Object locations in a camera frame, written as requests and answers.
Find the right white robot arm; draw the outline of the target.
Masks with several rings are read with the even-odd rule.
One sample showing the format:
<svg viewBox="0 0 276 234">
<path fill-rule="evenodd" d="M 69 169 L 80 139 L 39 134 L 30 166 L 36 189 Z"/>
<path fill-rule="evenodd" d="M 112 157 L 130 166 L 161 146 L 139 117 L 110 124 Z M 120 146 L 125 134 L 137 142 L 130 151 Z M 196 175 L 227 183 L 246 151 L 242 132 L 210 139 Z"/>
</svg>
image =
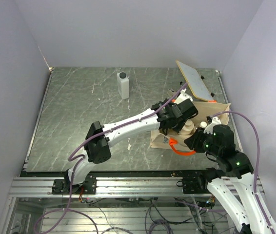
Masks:
<svg viewBox="0 0 276 234">
<path fill-rule="evenodd" d="M 276 234 L 276 222 L 256 191 L 255 171 L 248 157 L 236 149 L 229 126 L 198 127 L 184 143 L 197 153 L 215 157 L 219 169 L 203 170 L 197 187 L 216 197 L 240 234 Z"/>
</svg>

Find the beige round lid bottle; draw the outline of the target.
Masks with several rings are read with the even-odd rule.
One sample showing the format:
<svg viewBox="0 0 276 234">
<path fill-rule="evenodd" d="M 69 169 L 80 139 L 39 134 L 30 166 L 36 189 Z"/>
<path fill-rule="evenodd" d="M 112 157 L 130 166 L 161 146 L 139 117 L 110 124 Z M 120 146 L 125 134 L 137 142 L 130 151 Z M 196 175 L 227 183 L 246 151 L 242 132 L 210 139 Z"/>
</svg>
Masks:
<svg viewBox="0 0 276 234">
<path fill-rule="evenodd" d="M 180 136 L 191 135 L 194 128 L 195 128 L 194 123 L 189 119 L 185 122 L 184 126 L 182 127 L 182 129 L 179 131 L 178 134 Z"/>
</svg>

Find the beige canvas tote bag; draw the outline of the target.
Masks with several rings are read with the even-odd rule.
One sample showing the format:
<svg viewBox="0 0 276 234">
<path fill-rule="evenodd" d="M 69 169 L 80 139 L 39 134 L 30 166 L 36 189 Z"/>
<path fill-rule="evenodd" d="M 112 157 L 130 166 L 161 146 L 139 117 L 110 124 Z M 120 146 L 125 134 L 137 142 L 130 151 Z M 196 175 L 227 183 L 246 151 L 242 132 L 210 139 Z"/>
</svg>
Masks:
<svg viewBox="0 0 276 234">
<path fill-rule="evenodd" d="M 177 132 L 169 129 L 168 134 L 165 135 L 161 130 L 154 130 L 151 132 L 150 147 L 157 149 L 172 150 L 181 156 L 191 156 L 195 151 L 190 150 L 184 143 L 184 140 L 191 137 L 197 130 L 202 121 L 207 122 L 207 117 L 219 112 L 229 111 L 229 104 L 222 104 L 217 102 L 194 102 L 195 107 L 198 109 L 198 115 L 190 119 L 195 128 L 191 135 L 180 136 Z"/>
</svg>

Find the white bottle grey cap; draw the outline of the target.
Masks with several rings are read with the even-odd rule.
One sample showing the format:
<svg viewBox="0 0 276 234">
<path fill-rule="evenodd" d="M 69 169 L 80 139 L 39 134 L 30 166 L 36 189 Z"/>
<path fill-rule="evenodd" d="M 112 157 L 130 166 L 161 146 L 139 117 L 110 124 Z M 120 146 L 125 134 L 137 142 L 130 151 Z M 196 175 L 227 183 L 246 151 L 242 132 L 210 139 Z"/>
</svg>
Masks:
<svg viewBox="0 0 276 234">
<path fill-rule="evenodd" d="M 122 100 L 129 98 L 129 78 L 125 72 L 117 73 L 118 93 Z"/>
</svg>

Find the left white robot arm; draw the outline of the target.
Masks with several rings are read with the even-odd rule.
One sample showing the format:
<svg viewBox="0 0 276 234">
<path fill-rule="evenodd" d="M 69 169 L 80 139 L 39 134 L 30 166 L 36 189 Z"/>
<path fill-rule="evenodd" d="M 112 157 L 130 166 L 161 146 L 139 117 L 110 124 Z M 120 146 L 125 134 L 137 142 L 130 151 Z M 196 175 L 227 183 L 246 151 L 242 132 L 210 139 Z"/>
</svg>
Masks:
<svg viewBox="0 0 276 234">
<path fill-rule="evenodd" d="M 153 130 L 165 133 L 174 130 L 178 133 L 186 121 L 197 115 L 198 109 L 190 98 L 179 103 L 165 99 L 142 113 L 119 122 L 104 125 L 99 121 L 93 122 L 85 141 L 68 158 L 69 161 L 75 161 L 75 164 L 65 172 L 59 191 L 77 193 L 94 166 L 108 161 L 112 156 L 110 149 L 119 142 Z"/>
</svg>

